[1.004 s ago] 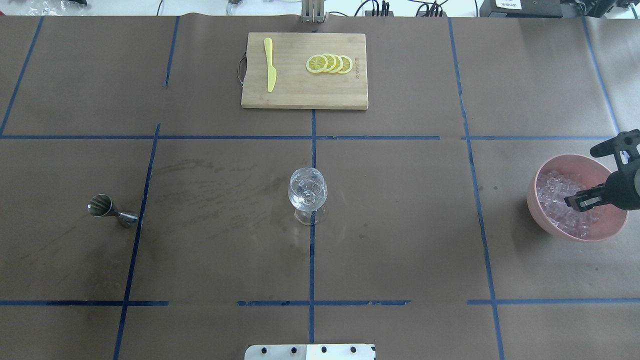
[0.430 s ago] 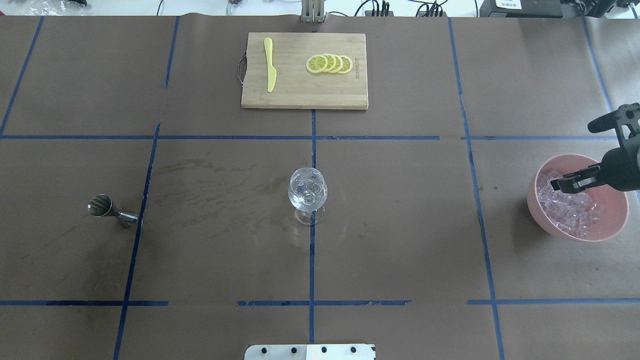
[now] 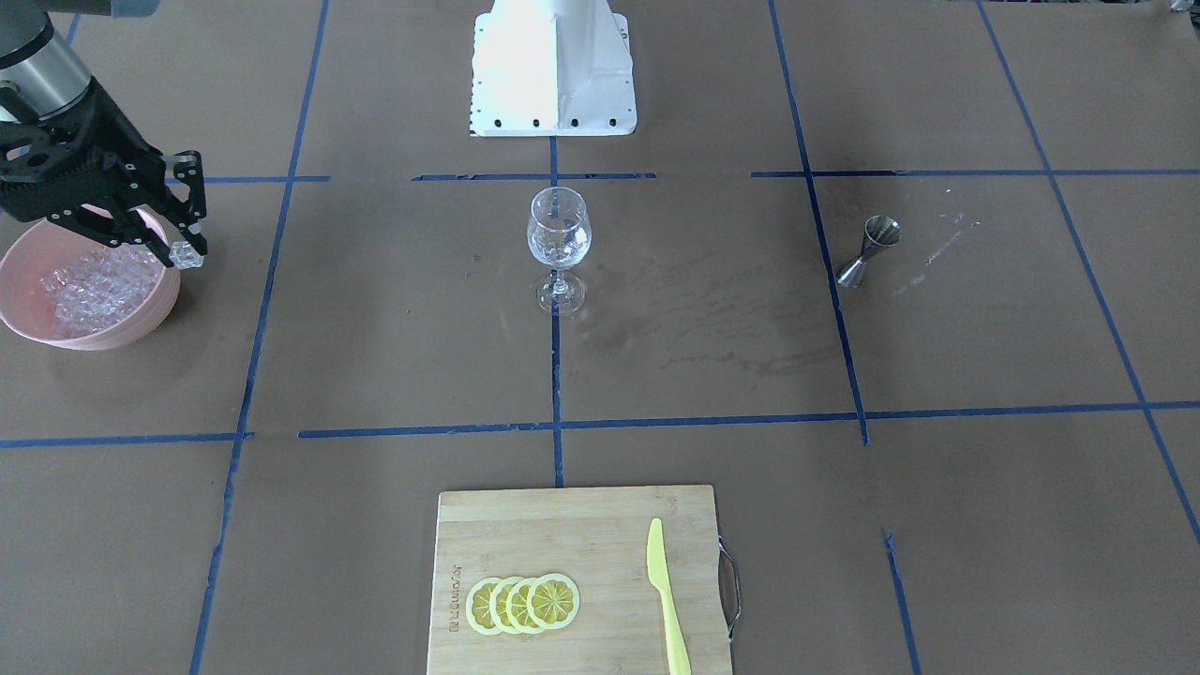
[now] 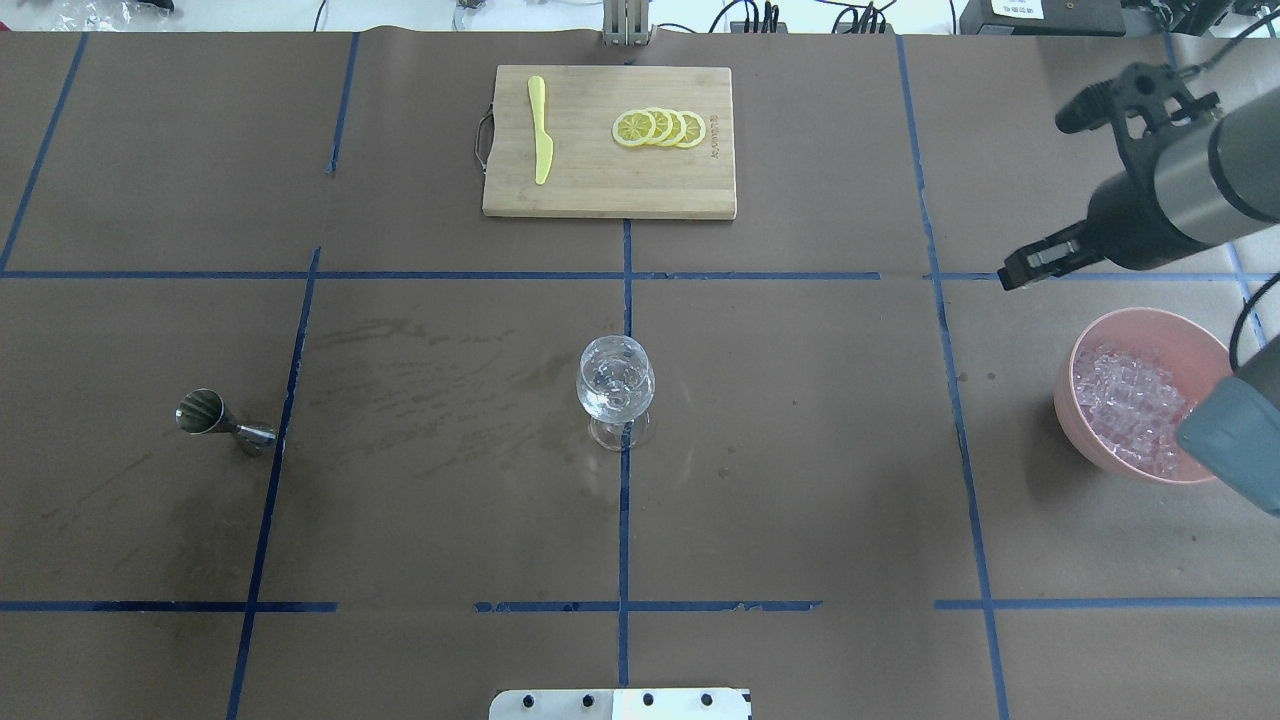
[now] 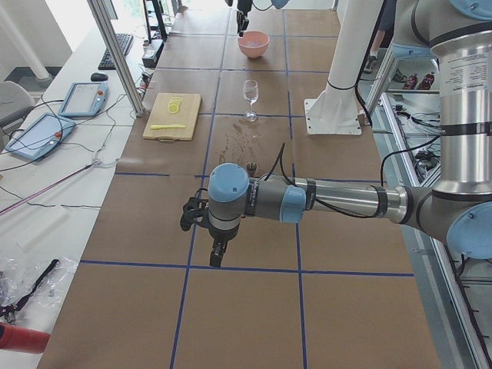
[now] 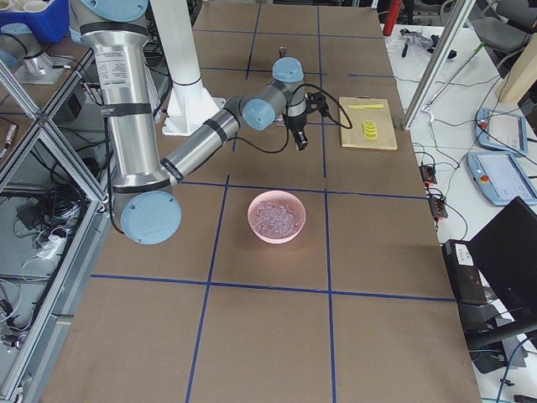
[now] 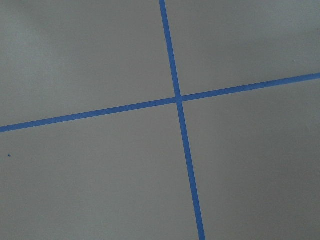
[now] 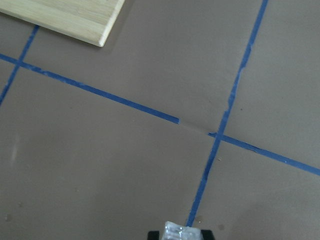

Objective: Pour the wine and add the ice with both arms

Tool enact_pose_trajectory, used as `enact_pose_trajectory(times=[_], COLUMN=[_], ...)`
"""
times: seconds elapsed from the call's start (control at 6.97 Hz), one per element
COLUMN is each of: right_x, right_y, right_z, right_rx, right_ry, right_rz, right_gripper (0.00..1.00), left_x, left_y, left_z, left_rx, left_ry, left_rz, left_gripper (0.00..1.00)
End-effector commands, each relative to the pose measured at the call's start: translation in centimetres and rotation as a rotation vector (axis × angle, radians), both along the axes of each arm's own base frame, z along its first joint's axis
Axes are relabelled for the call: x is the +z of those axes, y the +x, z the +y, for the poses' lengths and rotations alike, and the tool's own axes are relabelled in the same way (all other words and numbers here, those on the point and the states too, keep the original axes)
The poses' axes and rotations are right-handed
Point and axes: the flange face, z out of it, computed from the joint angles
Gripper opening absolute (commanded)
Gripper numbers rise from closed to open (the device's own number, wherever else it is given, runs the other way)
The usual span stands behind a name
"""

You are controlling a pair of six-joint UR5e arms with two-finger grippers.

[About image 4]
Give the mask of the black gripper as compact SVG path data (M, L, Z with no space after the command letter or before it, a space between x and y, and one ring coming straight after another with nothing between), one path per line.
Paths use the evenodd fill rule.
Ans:
M1078 272L1092 265L1093 256L1146 272L1211 249L1179 231L1152 190L1117 173L1092 193L1083 222L1014 250L997 277L1004 291L1014 291Z

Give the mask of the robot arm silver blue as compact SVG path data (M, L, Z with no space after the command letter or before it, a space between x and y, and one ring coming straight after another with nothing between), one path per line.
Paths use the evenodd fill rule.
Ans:
M1014 250L998 269L1010 291L1108 261L1144 272L1277 224L1277 92L1230 113L1216 94L1192 97L1140 79L1082 90L1056 113L1065 135L1110 127L1123 172L1091 196L1083 220ZM1228 375L1178 430L1179 446L1224 484L1277 515L1277 341L1249 357L1251 314L1277 287L1270 277L1242 304L1226 346Z

